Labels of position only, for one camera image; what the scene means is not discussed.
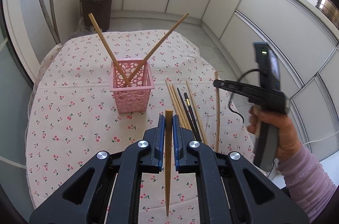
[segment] black chopstick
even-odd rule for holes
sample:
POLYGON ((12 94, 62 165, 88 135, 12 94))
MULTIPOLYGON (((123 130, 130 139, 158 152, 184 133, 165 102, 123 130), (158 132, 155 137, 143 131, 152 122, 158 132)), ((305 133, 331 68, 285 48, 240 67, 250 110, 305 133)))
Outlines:
POLYGON ((184 93, 184 97, 186 99, 187 106, 189 108, 189 113, 190 113, 191 118, 192 118, 192 123, 193 123, 194 129, 196 130, 197 134, 199 135, 199 139, 200 139, 200 142, 201 142, 201 137, 200 137, 199 129, 198 129, 198 126, 197 126, 197 122, 196 122, 195 117, 194 117, 192 106, 189 102, 189 96, 187 95, 186 92, 184 93))
POLYGON ((192 120, 190 119, 189 113, 188 113, 188 111, 187 111, 186 104, 185 104, 185 102, 184 102, 184 99, 183 99, 182 96, 181 96, 181 93, 180 93, 180 90, 179 90, 178 87, 177 87, 177 90, 178 90, 179 97, 180 97, 180 99, 181 99, 182 105, 183 105, 183 107, 184 107, 184 110, 185 110, 187 119, 189 120, 189 125, 190 125, 190 127, 191 127, 191 129, 192 129, 192 131, 193 131, 194 138, 195 138, 197 141, 201 142, 200 135, 199 135, 199 133, 195 130, 195 127, 194 127, 194 125, 193 125, 193 123, 192 123, 192 120))

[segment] silver screw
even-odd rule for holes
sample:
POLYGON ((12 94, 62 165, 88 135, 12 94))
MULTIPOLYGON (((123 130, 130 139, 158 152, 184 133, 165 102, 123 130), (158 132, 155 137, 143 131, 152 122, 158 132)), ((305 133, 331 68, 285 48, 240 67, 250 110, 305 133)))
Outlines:
POLYGON ((193 148, 197 148, 200 146, 200 143, 198 141, 190 141, 189 146, 193 148))
POLYGON ((138 142, 138 147, 147 147, 148 146, 148 142, 145 140, 141 140, 138 142))
POLYGON ((98 158, 98 159, 105 159, 107 156, 108 156, 108 154, 107 154, 106 151, 100 151, 100 152, 98 152, 98 154, 97 154, 97 158, 98 158))
POLYGON ((239 159, 240 159, 240 154, 237 153, 237 152, 235 152, 235 151, 232 152, 229 156, 230 156, 231 159, 233 159, 233 160, 239 160, 239 159))

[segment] display screen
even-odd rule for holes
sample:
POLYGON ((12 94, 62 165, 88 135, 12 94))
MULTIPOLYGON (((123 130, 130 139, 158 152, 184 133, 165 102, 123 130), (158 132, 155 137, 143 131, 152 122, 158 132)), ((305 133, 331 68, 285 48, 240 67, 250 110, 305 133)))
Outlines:
POLYGON ((274 54, 272 50, 268 50, 268 54, 270 56, 270 62, 271 62, 271 72, 274 77, 279 81, 280 80, 280 74, 279 74, 279 65, 277 56, 274 54))

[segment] table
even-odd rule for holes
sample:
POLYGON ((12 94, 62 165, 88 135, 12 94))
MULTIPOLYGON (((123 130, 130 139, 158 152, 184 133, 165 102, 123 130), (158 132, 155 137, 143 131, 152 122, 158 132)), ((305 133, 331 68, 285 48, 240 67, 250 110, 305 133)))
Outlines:
MULTIPOLYGON (((117 58, 142 58, 165 30, 107 32, 104 36, 117 58)), ((111 59, 98 35, 69 40, 44 60, 36 82, 26 138, 28 185, 34 207, 100 150, 116 153, 142 139, 157 126, 159 114, 172 108, 165 79, 183 92, 190 82, 214 149, 216 129, 214 69, 199 49, 173 32, 150 58, 155 89, 145 112, 118 114, 109 91, 111 59)), ((219 152, 236 150, 253 159, 252 142, 241 118, 227 108, 229 94, 220 90, 219 152)), ((194 174, 172 167, 171 206, 166 217, 164 173, 143 174, 139 223, 200 223, 194 174)))

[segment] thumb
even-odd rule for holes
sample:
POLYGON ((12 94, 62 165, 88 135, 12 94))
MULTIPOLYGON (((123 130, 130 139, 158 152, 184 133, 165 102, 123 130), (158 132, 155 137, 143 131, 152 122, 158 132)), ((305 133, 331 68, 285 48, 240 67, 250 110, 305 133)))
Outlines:
POLYGON ((274 125, 280 129, 284 129, 289 125, 289 117, 286 114, 281 114, 273 111, 260 111, 258 113, 259 120, 274 125))

